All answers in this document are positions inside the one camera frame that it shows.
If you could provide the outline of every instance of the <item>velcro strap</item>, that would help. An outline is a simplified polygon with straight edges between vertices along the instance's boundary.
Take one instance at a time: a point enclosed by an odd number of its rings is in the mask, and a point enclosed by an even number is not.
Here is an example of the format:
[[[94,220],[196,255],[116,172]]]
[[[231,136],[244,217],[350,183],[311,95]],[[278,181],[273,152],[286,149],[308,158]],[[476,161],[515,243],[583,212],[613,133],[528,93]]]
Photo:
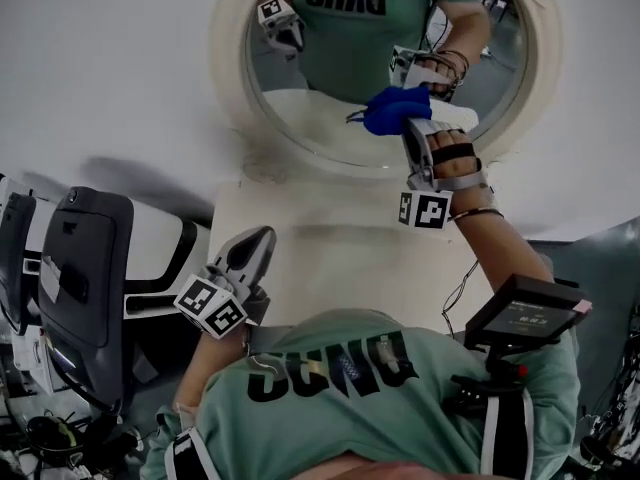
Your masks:
[[[526,390],[489,397],[480,473],[531,480],[533,431],[533,403]]]
[[[450,146],[445,146],[444,148],[431,151],[431,156],[433,157],[433,165],[436,166],[438,164],[448,162],[449,160],[453,160],[454,158],[463,158],[467,156],[475,158],[476,152],[473,149],[473,144],[471,142],[465,142],[463,144],[452,144]]]

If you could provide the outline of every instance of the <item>bracelet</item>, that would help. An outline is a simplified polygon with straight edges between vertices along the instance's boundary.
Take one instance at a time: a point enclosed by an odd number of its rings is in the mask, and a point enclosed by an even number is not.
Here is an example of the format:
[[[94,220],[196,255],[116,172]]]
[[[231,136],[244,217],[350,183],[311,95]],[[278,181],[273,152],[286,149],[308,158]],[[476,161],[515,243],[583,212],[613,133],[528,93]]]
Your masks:
[[[447,55],[447,54],[451,54],[454,55],[455,57],[458,57],[462,63],[464,64],[464,73],[463,75],[467,74],[467,71],[469,71],[469,59],[467,59],[463,54],[461,54],[460,52],[457,52],[455,50],[442,50],[441,52],[437,52],[438,55]]]
[[[464,219],[465,217],[471,217],[473,215],[480,215],[482,213],[493,213],[495,215],[499,215],[500,217],[502,217],[504,219],[504,215],[502,215],[498,210],[496,210],[495,208],[492,208],[490,206],[484,207],[484,208],[476,208],[474,210],[469,210],[466,212],[462,212],[459,213],[458,215],[453,215],[449,221],[453,221],[453,222],[457,222],[460,219]]]

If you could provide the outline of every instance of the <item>handheld device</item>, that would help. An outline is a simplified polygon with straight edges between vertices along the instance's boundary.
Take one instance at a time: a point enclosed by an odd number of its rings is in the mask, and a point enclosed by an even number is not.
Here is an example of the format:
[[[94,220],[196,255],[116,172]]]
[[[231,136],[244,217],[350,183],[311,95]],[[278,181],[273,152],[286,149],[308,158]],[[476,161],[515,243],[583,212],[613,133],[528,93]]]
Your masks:
[[[526,368],[504,357],[558,343],[560,335],[578,325],[592,304],[578,288],[524,276],[511,276],[467,322],[464,346],[488,351],[489,381],[454,375],[461,392],[445,400],[444,409],[466,416],[483,415],[488,399],[520,394]]]
[[[268,0],[258,5],[258,23],[268,43],[293,56],[304,50],[304,23],[285,0]]]

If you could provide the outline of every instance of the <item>black strap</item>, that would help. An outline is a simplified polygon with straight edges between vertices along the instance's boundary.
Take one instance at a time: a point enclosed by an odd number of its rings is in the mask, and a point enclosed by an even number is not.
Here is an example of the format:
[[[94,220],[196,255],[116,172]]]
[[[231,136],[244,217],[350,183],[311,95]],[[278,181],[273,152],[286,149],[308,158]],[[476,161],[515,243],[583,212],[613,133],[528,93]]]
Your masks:
[[[473,149],[471,142],[464,142],[462,144],[452,144],[451,146],[445,146],[442,149],[437,149],[431,152],[433,157],[433,165],[442,164],[453,160],[454,158],[462,158],[465,156],[472,156],[475,158],[476,152]]]
[[[500,397],[500,412],[493,450],[493,474],[523,479],[527,470],[527,427],[520,394]]]
[[[180,445],[185,444],[186,447],[182,448],[180,453],[175,453],[176,448],[181,448]],[[174,444],[174,465],[176,468],[176,477],[177,478],[188,478],[189,480],[208,480],[208,476],[202,463],[200,462],[200,458],[198,457],[198,452],[196,452],[196,448],[191,441],[191,438],[188,434],[178,437]]]

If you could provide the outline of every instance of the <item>black monitor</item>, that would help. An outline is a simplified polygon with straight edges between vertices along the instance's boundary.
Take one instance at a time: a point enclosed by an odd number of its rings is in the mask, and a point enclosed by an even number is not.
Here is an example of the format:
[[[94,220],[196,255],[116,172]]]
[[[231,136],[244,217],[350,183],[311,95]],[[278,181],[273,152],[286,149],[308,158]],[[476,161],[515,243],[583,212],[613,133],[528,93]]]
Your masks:
[[[42,249],[40,310],[53,367],[109,414],[133,396],[133,341],[123,331],[133,212],[126,197],[74,188],[53,213]]]
[[[38,265],[40,253],[27,251],[27,236],[36,210],[36,199],[13,193],[7,200],[0,224],[0,308],[13,332],[24,335],[27,326],[40,325]]]
[[[554,343],[591,309],[578,288],[513,275],[466,325],[465,347],[503,355]]]

